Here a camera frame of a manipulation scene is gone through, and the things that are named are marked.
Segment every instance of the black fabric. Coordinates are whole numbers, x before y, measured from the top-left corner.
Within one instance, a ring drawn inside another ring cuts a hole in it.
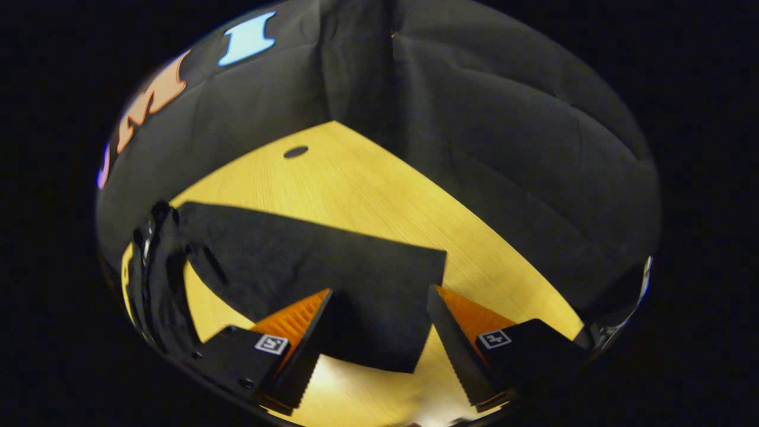
[[[276,44],[220,68],[223,33],[267,11]],[[482,5],[291,0],[195,43],[180,75],[184,92],[112,149],[96,217],[114,267],[158,200],[331,120],[457,198],[581,312],[605,310],[657,245],[657,171],[628,108],[570,52]]]
[[[323,353],[373,368],[414,371],[430,331],[427,287],[442,282],[444,251],[197,203],[174,210],[159,237],[151,249],[156,259],[149,272],[150,300],[144,302],[136,288],[131,292],[143,323],[155,325],[168,351],[186,351],[197,339],[186,309],[186,257],[203,283],[253,322],[334,289],[331,304],[339,322]]]

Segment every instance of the wooden table surface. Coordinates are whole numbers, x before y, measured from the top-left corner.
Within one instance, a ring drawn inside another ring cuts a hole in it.
[[[284,158],[305,146],[300,156]],[[516,322],[539,318],[574,339],[583,324],[569,304],[482,220],[379,145],[338,122],[274,141],[177,196],[260,210],[447,252],[442,286]],[[131,257],[131,247],[124,261]],[[185,268],[187,300],[200,339],[252,321]],[[124,288],[128,277],[122,280]],[[292,416],[302,425],[423,427],[476,419],[434,327],[413,374],[385,372],[322,355]]]

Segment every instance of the orange letter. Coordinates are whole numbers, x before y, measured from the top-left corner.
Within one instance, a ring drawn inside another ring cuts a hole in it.
[[[187,86],[187,82],[179,80],[179,65],[188,53],[190,53],[189,50],[164,68],[163,71],[150,82],[150,86],[148,86],[145,93],[141,93],[132,102],[132,105],[124,114],[124,117],[121,118],[121,123],[118,126],[118,145],[116,146],[116,153],[121,154],[124,147],[129,144],[129,140],[132,139],[134,127],[132,127],[129,121],[134,123],[135,126],[141,126],[143,124],[150,100],[153,100],[150,104],[150,114],[156,114],[161,108],[177,97],[177,95],[182,93]]]

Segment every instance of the wooden table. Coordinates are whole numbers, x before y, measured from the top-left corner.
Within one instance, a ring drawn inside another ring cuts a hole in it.
[[[308,147],[297,157],[284,154]],[[177,196],[261,210],[397,242],[447,251],[442,286],[523,322],[539,318],[569,339],[583,324],[514,248],[428,178],[379,145],[329,122],[251,151]],[[131,257],[131,248],[124,260]],[[214,295],[187,264],[187,300],[201,340],[254,323]],[[432,327],[413,374],[385,372],[322,355],[292,416],[308,426],[424,427],[477,413]]]

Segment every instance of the light blue letter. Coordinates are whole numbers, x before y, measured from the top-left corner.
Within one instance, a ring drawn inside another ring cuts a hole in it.
[[[266,26],[266,20],[275,13],[263,14],[227,30],[224,35],[229,35],[229,48],[224,58],[219,60],[219,66],[234,64],[274,46],[274,39],[267,39],[263,34],[263,28]]]

